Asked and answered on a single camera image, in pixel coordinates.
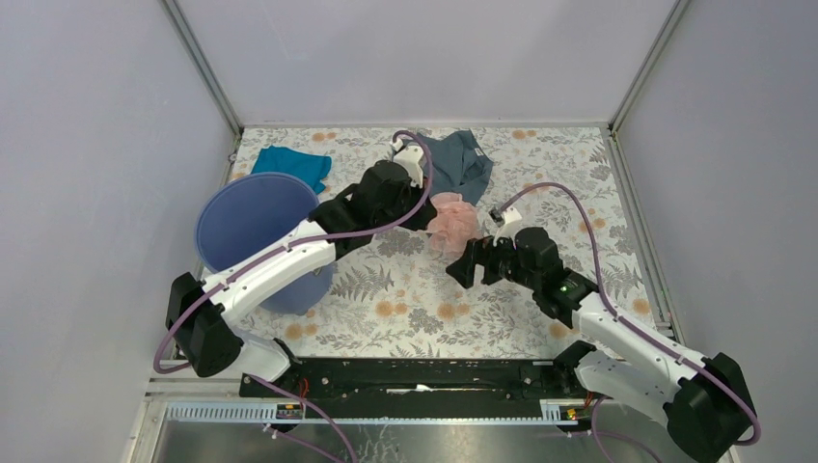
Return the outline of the pink plastic trash bag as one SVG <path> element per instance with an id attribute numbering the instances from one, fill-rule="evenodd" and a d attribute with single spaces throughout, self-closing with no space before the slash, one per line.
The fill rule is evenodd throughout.
<path id="1" fill-rule="evenodd" d="M 460 256 L 469 240 L 479 238 L 477 209 L 452 192 L 434 195 L 431 203 L 437 211 L 426 228 L 431 248 L 442 255 Z"/>

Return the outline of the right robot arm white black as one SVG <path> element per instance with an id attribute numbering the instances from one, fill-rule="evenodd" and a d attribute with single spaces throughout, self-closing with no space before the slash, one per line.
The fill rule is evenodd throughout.
<path id="1" fill-rule="evenodd" d="M 598 284 L 565 266 L 557 244 L 541 228 L 512 238 L 471 239 L 446 271 L 462 287 L 506 280 L 532 293 L 548 317 L 589 338 L 554 360 L 559 393 L 606 395 L 662 425 L 696 462 L 717 462 L 756 418 L 739 364 L 712 358 L 671 340 L 617 308 Z"/>

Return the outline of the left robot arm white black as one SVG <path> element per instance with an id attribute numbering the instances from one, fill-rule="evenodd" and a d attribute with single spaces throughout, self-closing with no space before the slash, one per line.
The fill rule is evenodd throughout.
<path id="1" fill-rule="evenodd" d="M 435 216 L 429 200 L 434 174 L 419 165 L 379 161 L 361 180 L 321 203 L 307 219 L 278 241 L 206 281 L 186 272 L 170 289 L 170 342 L 186 357 L 181 369 L 201 378 L 242 367 L 261 376 L 277 396 L 293 393 L 299 371 L 277 342 L 241 337 L 236 324 L 263 300 L 295 280 L 368 245 L 374 235 L 394 227 L 420 230 Z"/>

